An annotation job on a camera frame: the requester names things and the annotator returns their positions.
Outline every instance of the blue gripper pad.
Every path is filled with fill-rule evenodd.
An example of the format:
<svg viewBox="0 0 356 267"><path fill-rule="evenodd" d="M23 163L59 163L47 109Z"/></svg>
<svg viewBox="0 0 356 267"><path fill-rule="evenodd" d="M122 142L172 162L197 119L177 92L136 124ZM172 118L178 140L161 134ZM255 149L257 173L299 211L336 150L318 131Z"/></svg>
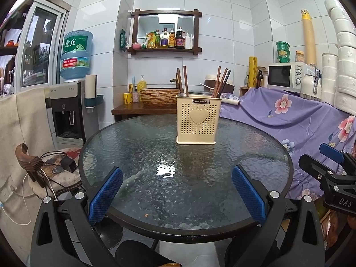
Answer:
<svg viewBox="0 0 356 267"><path fill-rule="evenodd" d="M263 225L266 220L265 203L239 167L234 167L231 177L251 217Z"/></svg>
<svg viewBox="0 0 356 267"><path fill-rule="evenodd" d="M326 143L322 143L320 145L319 151L321 154L328 157L329 159L332 159L334 162L338 164L344 162L344 154L341 151L336 150L335 148L327 145Z"/></svg>
<svg viewBox="0 0 356 267"><path fill-rule="evenodd" d="M90 224L100 222L104 218L122 185L122 181L123 172L116 168L90 202L88 216Z"/></svg>

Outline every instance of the beige utensil holder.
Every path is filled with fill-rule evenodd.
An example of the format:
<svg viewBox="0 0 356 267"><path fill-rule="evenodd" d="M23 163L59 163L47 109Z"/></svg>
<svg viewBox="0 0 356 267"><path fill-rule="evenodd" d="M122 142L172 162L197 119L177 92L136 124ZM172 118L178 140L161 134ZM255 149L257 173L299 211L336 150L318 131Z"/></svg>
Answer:
<svg viewBox="0 0 356 267"><path fill-rule="evenodd" d="M215 144L221 98L177 96L177 143Z"/></svg>

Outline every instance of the yellow soap bottle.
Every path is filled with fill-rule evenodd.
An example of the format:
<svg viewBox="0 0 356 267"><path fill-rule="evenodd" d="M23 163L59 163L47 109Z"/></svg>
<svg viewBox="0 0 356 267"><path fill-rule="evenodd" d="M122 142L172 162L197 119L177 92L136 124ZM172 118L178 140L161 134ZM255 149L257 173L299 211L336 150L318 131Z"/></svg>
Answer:
<svg viewBox="0 0 356 267"><path fill-rule="evenodd" d="M147 83L144 80L144 76L141 75L141 80L137 83L137 90L138 90L138 94L140 94L141 89L147 88Z"/></svg>

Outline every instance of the round glass table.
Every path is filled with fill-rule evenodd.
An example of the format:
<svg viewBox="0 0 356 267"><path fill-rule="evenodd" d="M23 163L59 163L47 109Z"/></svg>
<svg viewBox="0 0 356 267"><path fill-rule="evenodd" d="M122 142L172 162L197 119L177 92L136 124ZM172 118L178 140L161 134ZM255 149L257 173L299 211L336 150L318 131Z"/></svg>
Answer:
<svg viewBox="0 0 356 267"><path fill-rule="evenodd" d="M124 182L108 215L141 235L204 243L256 225L233 186L240 164L268 190L286 195L293 165L286 149L250 125L220 118L215 145L176 143L177 115L127 119L92 136L79 158L88 189L116 166Z"/></svg>

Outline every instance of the green container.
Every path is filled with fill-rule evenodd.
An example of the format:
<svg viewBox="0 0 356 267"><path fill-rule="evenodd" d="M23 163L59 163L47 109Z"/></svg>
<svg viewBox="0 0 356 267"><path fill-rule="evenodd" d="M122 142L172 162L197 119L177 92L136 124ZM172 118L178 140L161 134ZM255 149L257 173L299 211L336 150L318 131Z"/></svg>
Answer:
<svg viewBox="0 0 356 267"><path fill-rule="evenodd" d="M279 41L277 44L277 50L288 50L289 51L289 44L287 42Z"/></svg>
<svg viewBox="0 0 356 267"><path fill-rule="evenodd" d="M278 54L278 57L285 57L288 59L291 57L291 52L289 50L278 49L277 54Z"/></svg>
<svg viewBox="0 0 356 267"><path fill-rule="evenodd" d="M278 57L277 58L277 63L289 63L291 62L291 60L289 58L286 57Z"/></svg>

